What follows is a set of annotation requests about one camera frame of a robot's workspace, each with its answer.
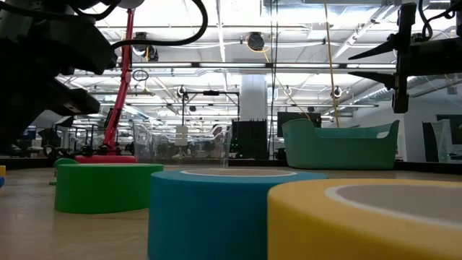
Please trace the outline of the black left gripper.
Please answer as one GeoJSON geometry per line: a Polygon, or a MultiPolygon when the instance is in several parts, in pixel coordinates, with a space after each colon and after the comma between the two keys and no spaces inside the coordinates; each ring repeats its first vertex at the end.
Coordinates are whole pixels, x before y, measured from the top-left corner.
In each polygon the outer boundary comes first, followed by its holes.
{"type": "Polygon", "coordinates": [[[71,89],[56,79],[36,79],[28,74],[1,80],[1,154],[45,110],[62,116],[96,113],[100,102],[81,88],[71,89]]]}

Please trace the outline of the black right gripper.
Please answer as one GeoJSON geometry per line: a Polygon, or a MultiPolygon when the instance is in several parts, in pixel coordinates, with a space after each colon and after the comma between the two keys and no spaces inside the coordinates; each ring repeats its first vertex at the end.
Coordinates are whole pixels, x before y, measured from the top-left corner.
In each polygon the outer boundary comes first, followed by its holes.
{"type": "Polygon", "coordinates": [[[461,3],[453,2],[442,13],[427,19],[422,26],[422,36],[413,38],[411,27],[415,23],[415,3],[403,4],[398,12],[398,32],[390,34],[387,41],[363,53],[349,57],[349,60],[363,59],[395,50],[397,53],[396,72],[382,74],[371,71],[351,71],[349,74],[371,79],[384,84],[387,90],[394,90],[393,111],[405,113],[409,107],[407,78],[461,72],[461,3]],[[430,22],[454,14],[457,37],[431,40],[426,30],[430,22]]]}

